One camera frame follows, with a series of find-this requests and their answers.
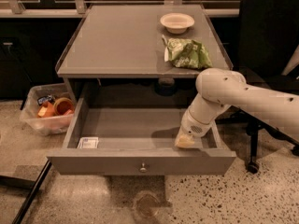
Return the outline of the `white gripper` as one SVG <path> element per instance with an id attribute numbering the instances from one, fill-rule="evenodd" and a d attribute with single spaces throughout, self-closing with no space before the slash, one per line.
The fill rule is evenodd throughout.
<path id="1" fill-rule="evenodd" d="M 180 124 L 180 130 L 175 140 L 175 146 L 179 148 L 192 148 L 194 146 L 193 137 L 203 137 L 211 129 L 212 122 L 204 124 L 196 120 L 190 110 L 186 110 Z"/>

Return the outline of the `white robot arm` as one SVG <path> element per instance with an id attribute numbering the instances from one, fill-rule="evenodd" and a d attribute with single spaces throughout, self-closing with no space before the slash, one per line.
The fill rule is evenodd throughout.
<path id="1" fill-rule="evenodd" d="M 252 86 L 236 71 L 208 68 L 195 81 L 197 95 L 185 111 L 175 146 L 198 147 L 215 119 L 235 106 L 254 118 L 299 140 L 299 96 Z"/>

